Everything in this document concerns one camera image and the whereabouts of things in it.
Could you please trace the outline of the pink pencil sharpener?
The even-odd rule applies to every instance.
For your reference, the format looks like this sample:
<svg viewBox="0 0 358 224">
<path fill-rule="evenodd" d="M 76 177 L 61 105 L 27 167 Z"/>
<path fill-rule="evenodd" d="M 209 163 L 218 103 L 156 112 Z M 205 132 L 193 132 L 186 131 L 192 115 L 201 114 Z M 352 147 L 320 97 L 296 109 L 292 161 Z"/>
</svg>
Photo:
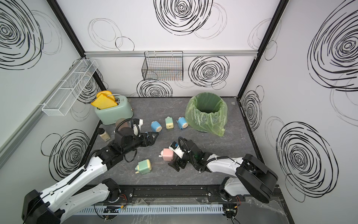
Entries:
<svg viewBox="0 0 358 224">
<path fill-rule="evenodd" d="M 174 159 L 174 152 L 169 148 L 164 148 L 158 156 L 164 161 L 172 161 Z"/>
</svg>

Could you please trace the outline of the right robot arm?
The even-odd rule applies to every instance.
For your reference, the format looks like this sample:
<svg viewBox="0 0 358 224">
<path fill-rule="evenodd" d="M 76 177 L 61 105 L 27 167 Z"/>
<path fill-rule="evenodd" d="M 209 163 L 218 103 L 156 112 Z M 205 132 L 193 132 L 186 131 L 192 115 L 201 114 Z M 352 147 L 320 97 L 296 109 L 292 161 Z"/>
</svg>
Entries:
<svg viewBox="0 0 358 224">
<path fill-rule="evenodd" d="M 262 203 L 269 203 L 278 181 L 277 174 L 251 154 L 232 158 L 203 152 L 192 141 L 179 137 L 172 142 L 169 150 L 174 158 L 168 165 L 176 171 L 191 164 L 199 173 L 223 173 L 227 177 L 221 183 L 222 198 L 251 195 Z"/>
</svg>

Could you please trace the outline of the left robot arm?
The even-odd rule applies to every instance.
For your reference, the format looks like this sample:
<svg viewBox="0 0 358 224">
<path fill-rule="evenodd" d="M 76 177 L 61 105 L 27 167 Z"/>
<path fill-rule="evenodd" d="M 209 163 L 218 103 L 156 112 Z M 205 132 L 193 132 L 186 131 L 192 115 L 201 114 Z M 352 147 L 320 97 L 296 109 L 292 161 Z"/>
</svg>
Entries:
<svg viewBox="0 0 358 224">
<path fill-rule="evenodd" d="M 123 197 L 119 185 L 111 178 L 79 193 L 90 181 L 121 162 L 129 152 L 155 144 L 157 132 L 135 134 L 133 128 L 116 131 L 107 146 L 94 151 L 85 164 L 58 183 L 41 192 L 33 190 L 25 198 L 22 220 L 25 224 L 61 224 L 75 213 L 99 202 L 116 203 Z"/>
</svg>

